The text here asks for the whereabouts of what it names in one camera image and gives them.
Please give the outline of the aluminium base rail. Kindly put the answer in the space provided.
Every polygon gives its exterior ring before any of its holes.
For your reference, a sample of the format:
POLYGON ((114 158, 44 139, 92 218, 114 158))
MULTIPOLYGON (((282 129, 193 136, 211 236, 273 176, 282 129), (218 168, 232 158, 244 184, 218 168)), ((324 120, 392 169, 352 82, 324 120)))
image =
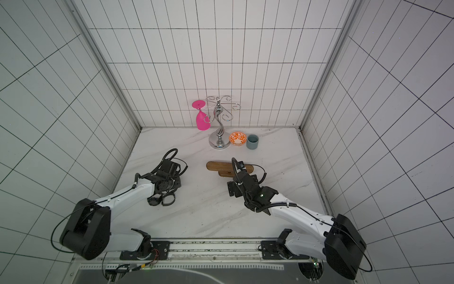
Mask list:
POLYGON ((140 235, 114 235, 105 248, 96 248, 84 256, 75 254, 73 261, 100 263, 102 259, 114 263, 255 263, 255 262, 310 262, 308 253, 285 256, 277 248, 276 239, 150 239, 140 235))

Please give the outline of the pink plastic wine glass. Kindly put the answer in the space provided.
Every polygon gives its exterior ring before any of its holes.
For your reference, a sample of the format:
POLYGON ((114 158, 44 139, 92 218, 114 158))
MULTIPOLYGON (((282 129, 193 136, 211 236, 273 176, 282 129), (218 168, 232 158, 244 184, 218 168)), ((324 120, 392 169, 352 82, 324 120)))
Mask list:
POLYGON ((207 114, 203 112, 203 110, 206 109, 206 102, 203 100, 197 100, 192 103, 192 107, 198 110, 198 114, 196 116, 197 129, 200 131, 209 130, 210 129, 209 118, 207 118, 207 114))

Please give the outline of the brown wooden watch stand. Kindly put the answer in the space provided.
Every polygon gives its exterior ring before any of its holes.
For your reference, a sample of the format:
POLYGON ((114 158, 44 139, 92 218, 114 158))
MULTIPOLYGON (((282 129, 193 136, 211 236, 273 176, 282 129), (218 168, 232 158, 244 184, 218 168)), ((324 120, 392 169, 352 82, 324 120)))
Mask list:
MULTIPOLYGON (((254 171, 254 167, 251 164, 245 164, 247 173, 251 174, 254 171)), ((219 161, 210 161, 206 164, 206 168, 210 171, 218 172, 219 176, 231 178, 235 177, 235 170, 231 162, 219 162, 219 161)), ((243 173, 237 173, 239 177, 244 176, 243 173)))

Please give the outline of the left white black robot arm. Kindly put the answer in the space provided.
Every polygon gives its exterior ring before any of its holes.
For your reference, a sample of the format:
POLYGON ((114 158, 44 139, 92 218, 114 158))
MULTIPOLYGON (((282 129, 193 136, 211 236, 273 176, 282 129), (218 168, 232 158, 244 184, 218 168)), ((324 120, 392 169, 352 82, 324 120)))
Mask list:
POLYGON ((134 182, 117 193, 97 200, 79 201, 68 216, 59 243, 86 260, 93 260, 102 253, 126 252, 138 260, 147 260, 158 254, 151 236, 138 228, 114 232, 112 222, 137 202, 147 201, 151 206, 168 204, 167 197, 175 197, 181 187, 181 176, 188 165, 163 159, 151 172, 136 173, 134 182))

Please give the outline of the grey-green ceramic cup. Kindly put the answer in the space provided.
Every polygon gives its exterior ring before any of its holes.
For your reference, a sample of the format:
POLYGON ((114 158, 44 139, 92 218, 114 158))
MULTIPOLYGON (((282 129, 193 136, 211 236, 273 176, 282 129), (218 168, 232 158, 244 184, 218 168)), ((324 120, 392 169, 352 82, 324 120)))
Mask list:
POLYGON ((247 148, 250 150, 255 150, 258 147, 259 137, 255 134, 251 134, 247 137, 247 148))

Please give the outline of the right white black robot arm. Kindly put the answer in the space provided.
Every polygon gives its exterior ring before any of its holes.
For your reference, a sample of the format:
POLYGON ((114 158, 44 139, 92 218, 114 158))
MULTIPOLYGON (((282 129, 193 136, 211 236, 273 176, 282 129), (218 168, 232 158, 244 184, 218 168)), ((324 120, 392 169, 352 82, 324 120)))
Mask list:
POLYGON ((230 196, 242 197, 251 211, 281 218, 298 228, 284 229, 269 248, 261 244, 262 251, 284 260, 303 259, 299 270, 311 282, 322 277, 325 264, 345 279, 357 278, 367 246, 348 217, 309 210, 277 190, 261 186, 256 175, 246 170, 234 170, 228 191, 230 196))

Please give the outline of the orange patterned small bowl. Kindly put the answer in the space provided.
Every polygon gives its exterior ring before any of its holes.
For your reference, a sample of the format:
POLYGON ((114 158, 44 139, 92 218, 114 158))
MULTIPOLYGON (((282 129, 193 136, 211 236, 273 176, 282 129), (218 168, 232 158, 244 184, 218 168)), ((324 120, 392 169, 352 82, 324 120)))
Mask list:
POLYGON ((241 131, 234 131, 229 135, 229 142, 234 146, 242 146, 247 142, 247 135, 241 131))

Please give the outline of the silver metal glass rack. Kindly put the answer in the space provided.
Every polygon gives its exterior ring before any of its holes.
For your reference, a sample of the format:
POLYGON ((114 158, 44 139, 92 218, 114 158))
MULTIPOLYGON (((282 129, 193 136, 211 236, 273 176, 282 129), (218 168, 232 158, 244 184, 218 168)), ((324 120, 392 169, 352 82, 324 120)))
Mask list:
POLYGON ((216 149, 226 149, 231 142, 229 141, 229 134, 225 132, 223 122, 230 122, 234 116, 231 112, 239 111, 241 105, 232 101, 230 95, 221 97, 210 96, 206 98, 206 106, 202 110, 212 110, 212 114, 207 114, 205 121, 207 123, 217 122, 219 128, 209 136, 209 145, 216 149))

